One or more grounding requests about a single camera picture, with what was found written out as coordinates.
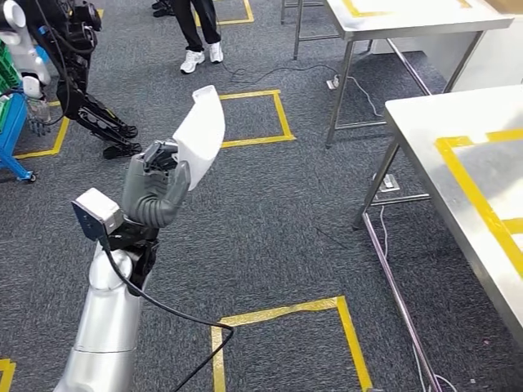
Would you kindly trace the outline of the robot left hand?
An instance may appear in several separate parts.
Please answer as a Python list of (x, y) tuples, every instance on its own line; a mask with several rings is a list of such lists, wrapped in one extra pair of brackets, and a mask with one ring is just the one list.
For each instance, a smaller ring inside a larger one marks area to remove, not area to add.
[(171, 224), (191, 184), (190, 167), (178, 162), (174, 141), (155, 140), (129, 162), (121, 207), (130, 221), (150, 228)]

